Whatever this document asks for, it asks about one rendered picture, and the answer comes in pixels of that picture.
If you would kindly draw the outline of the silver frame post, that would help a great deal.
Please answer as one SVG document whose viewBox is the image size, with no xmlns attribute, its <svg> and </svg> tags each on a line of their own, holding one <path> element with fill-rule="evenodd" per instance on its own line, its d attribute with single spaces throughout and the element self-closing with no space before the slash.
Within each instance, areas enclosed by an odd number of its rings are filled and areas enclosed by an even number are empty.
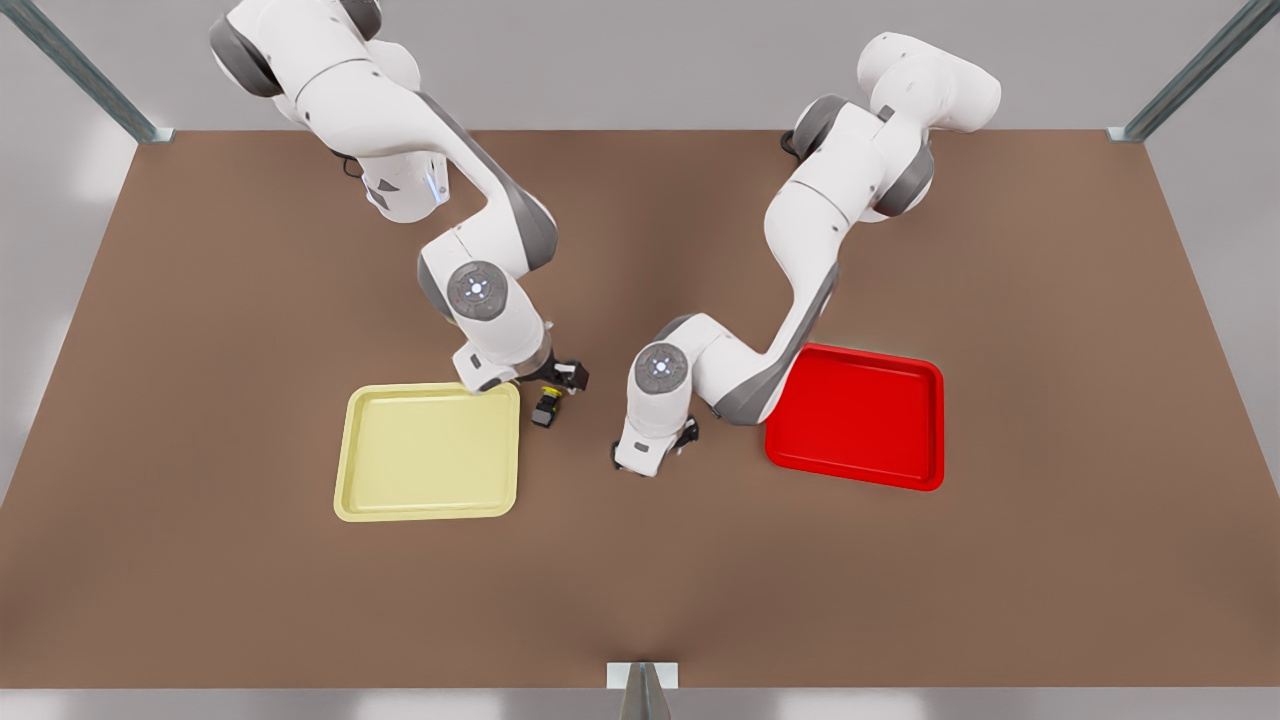
<svg viewBox="0 0 1280 720">
<path fill-rule="evenodd" d="M 608 662 L 605 688 L 623 692 L 618 720 L 671 720 L 666 691 L 678 688 L 678 664 Z"/>
<path fill-rule="evenodd" d="M 137 143 L 170 143 L 175 131 L 155 126 L 33 0 L 0 0 L 5 15 L 41 53 Z"/>
<path fill-rule="evenodd" d="M 1108 127 L 1115 143 L 1143 143 L 1266 24 L 1280 0 L 1247 0 L 1215 36 L 1125 124 Z"/>
</svg>

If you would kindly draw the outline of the pale yellow tray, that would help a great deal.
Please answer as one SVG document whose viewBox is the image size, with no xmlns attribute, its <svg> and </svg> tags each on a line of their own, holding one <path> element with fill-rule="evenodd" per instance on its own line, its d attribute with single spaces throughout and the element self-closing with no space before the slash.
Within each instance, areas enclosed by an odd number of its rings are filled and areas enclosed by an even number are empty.
<svg viewBox="0 0 1280 720">
<path fill-rule="evenodd" d="M 333 509 L 343 521 L 498 518 L 517 498 L 520 393 L 503 383 L 365 386 L 347 404 Z"/>
</svg>

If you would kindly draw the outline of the red tray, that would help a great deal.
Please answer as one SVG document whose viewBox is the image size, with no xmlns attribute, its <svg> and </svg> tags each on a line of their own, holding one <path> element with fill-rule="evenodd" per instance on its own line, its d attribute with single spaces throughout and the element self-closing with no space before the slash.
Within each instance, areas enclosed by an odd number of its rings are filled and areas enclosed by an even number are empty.
<svg viewBox="0 0 1280 720">
<path fill-rule="evenodd" d="M 931 492 L 945 480 L 945 377 L 932 363 L 808 343 L 765 421 L 780 468 Z"/>
</svg>

